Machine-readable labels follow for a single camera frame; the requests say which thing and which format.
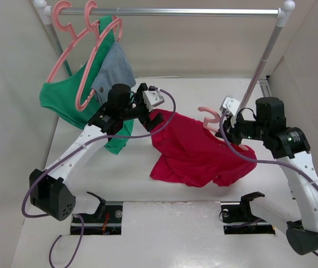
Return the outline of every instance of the clothes rail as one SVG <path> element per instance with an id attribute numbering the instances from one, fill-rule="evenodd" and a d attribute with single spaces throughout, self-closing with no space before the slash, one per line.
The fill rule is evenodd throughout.
<path id="1" fill-rule="evenodd" d="M 94 8 L 90 15 L 118 16 L 222 16 L 278 17 L 280 9 L 216 9 L 216 8 Z M 83 15 L 84 8 L 66 8 L 60 15 Z"/>
<path id="2" fill-rule="evenodd" d="M 45 0 L 34 0 L 34 6 L 45 29 L 50 37 L 52 44 L 58 56 L 62 54 L 62 47 L 54 29 L 51 20 L 52 7 L 48 6 Z M 268 40 L 266 48 L 261 56 L 260 61 L 254 71 L 252 79 L 246 90 L 246 93 L 241 101 L 238 111 L 244 108 L 252 91 L 260 78 L 264 66 L 266 65 L 269 55 L 277 42 L 277 39 L 282 31 L 283 26 L 287 23 L 291 12 L 295 8 L 295 3 L 292 0 L 284 2 L 282 8 L 278 9 L 192 9 L 192 8 L 94 8 L 90 15 L 118 15 L 118 16 L 217 16 L 217 17 L 272 17 L 276 18 L 276 25 L 273 29 L 271 37 Z M 83 15 L 84 8 L 66 8 L 60 12 L 60 15 Z M 64 67 L 69 75 L 71 75 L 70 67 L 67 61 L 64 62 Z"/>

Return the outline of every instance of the gray cloth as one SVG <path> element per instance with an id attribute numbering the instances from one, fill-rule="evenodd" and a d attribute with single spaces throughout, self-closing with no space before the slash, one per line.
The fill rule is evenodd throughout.
<path id="1" fill-rule="evenodd" d="M 108 100 L 108 92 L 114 84 L 125 84 L 131 88 L 136 85 L 132 67 L 119 42 L 113 43 L 91 86 L 96 90 L 96 97 L 100 105 Z"/>

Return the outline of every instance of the red wire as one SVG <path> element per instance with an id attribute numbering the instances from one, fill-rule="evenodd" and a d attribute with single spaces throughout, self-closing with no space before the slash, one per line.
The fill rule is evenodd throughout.
<path id="1" fill-rule="evenodd" d="M 104 223 L 103 223 L 103 225 L 102 225 L 102 231 L 103 231 L 103 235 L 104 235 L 104 231 L 105 231 L 105 229 L 106 229 L 106 227 L 107 227 L 107 223 L 108 223 L 108 221 L 109 221 L 109 213 L 107 212 L 106 214 L 105 214 L 105 221 L 104 221 Z"/>

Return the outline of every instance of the white bracket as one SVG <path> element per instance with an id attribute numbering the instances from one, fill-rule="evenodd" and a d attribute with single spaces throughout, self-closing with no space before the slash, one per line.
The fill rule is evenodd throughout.
<path id="1" fill-rule="evenodd" d="M 238 108 L 240 105 L 240 101 L 232 98 L 231 96 L 227 96 L 224 99 L 224 102 L 221 104 L 220 111 L 224 113 L 225 111 L 229 111 L 229 115 L 231 118 L 231 126 L 234 126 L 236 123 L 236 115 L 238 113 Z"/>
<path id="2" fill-rule="evenodd" d="M 159 106 L 165 101 L 164 96 L 159 89 L 145 90 L 143 92 L 143 99 L 149 112 L 151 112 L 154 109 L 154 107 Z"/>
<path id="3" fill-rule="evenodd" d="M 51 6 L 48 6 L 45 0 L 34 0 L 34 7 L 44 25 L 52 24 Z"/>

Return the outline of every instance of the white wall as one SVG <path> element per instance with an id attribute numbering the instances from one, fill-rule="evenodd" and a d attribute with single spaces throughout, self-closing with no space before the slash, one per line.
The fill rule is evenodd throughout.
<path id="1" fill-rule="evenodd" d="M 304 130 L 318 172 L 318 0 L 269 79 L 291 126 Z"/>
<path id="2" fill-rule="evenodd" d="M 275 9 L 285 0 L 101 0 L 100 8 L 252 8 Z M 292 40 L 314 0 L 295 0 L 296 9 L 274 48 L 264 70 L 271 74 Z M 57 0 L 48 0 L 54 5 Z M 84 7 L 87 0 L 70 1 Z M 128 17 L 123 19 L 121 43 L 135 76 L 220 75 L 252 76 L 272 33 L 274 18 L 239 17 Z M 76 32 L 84 25 L 83 16 L 61 16 Z M 59 32 L 63 46 L 70 42 L 68 33 Z M 87 37 L 69 56 L 73 70 L 87 61 L 94 39 Z"/>
<path id="3" fill-rule="evenodd" d="M 38 95 L 55 61 L 30 3 L 0 0 L 0 267 L 11 265 L 28 176 L 44 166 L 52 139 L 56 116 Z"/>

